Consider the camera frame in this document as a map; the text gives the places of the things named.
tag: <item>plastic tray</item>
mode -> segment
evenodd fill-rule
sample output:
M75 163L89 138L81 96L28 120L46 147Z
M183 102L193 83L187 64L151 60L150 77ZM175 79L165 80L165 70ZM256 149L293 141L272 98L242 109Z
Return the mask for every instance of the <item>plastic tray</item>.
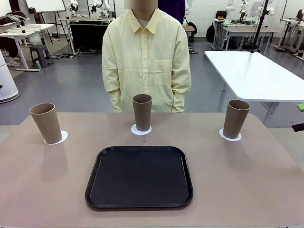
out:
M96 209L173 209L190 203L193 188L180 149L127 146L99 153L85 193Z

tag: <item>brown paper cup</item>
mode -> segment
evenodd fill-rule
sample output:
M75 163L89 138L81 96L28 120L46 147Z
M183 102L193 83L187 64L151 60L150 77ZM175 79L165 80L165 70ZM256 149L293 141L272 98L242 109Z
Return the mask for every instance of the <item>brown paper cup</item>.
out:
M249 112L250 105L245 101L228 102L223 134L227 138L236 139Z
M61 130L54 104L38 104L30 109L35 123L48 144L55 144L62 139Z
M152 97L139 94L133 97L136 128L140 132L149 130L151 126Z

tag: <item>green object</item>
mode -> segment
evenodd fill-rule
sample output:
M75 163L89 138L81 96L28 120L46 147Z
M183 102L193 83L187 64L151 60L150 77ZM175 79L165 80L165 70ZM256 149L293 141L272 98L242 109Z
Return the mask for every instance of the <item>green object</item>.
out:
M304 112L304 104L298 104L298 108L301 112Z

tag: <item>paper doily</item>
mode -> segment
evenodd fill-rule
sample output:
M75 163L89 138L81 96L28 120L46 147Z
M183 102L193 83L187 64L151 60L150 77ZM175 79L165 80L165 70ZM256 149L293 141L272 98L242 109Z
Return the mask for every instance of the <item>paper doily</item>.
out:
M146 132L138 131L137 128L136 128L136 124L134 124L131 127L131 132L133 132L133 134L136 134L136 135L146 135L146 134L149 134L151 131L152 131L152 127L150 127L149 130L147 130Z
M228 141L236 142L236 141L240 141L242 139L241 133L238 134L238 137L236 139L230 139L230 138L227 138L226 136L224 136L223 132L224 132L224 128L220 129L219 135L222 136L223 139L226 139Z
M56 144L62 143L64 140L67 139L68 133L67 133L66 131L62 131L62 130L61 130L61 135L62 135L62 139L61 139L59 142L57 142L57 143L48 144L48 143L45 141L45 139L43 139L43 142L44 142L46 145L56 145Z

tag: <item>yellow shirt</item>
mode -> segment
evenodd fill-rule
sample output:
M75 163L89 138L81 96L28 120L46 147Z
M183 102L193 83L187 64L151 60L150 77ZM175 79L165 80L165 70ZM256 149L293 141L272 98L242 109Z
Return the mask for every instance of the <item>yellow shirt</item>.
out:
M191 87L186 32L159 9L145 28L128 10L105 32L102 72L114 112L133 112L137 94L152 97L153 112L183 112Z

